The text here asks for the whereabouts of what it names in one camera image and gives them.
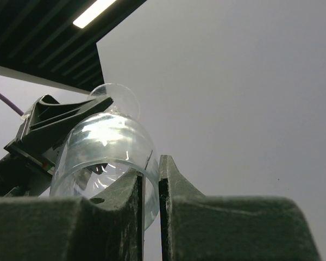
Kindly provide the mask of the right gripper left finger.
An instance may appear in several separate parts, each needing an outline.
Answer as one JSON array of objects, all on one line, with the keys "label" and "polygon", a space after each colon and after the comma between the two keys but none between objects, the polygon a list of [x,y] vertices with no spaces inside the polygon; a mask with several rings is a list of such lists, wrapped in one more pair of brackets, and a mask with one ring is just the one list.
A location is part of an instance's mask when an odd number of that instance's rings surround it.
[{"label": "right gripper left finger", "polygon": [[144,177],[91,199],[0,197],[0,260],[142,260]]}]

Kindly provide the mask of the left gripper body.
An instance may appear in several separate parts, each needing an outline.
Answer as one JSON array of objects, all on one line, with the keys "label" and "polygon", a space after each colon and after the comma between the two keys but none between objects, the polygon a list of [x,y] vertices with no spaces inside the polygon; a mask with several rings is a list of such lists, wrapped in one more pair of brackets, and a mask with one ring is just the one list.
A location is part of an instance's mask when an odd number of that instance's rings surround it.
[{"label": "left gripper body", "polygon": [[67,131],[43,127],[21,133],[0,160],[0,196],[39,196],[51,184]]}]

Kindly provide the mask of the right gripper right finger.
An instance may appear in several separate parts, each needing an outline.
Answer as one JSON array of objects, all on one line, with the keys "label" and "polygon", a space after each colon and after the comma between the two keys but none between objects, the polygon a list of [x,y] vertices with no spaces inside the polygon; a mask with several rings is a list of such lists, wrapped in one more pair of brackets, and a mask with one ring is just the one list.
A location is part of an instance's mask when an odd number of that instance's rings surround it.
[{"label": "right gripper right finger", "polygon": [[163,260],[320,260],[308,222],[291,199],[207,196],[159,163]]}]

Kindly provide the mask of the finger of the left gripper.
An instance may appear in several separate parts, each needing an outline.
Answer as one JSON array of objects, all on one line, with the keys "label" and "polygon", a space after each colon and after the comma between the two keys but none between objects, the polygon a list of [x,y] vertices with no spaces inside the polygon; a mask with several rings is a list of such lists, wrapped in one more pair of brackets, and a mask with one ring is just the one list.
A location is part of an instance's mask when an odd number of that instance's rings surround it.
[{"label": "finger of the left gripper", "polygon": [[79,122],[105,111],[113,102],[111,97],[102,96],[80,103],[60,104],[51,95],[44,95],[32,107],[21,143],[57,144]]}]

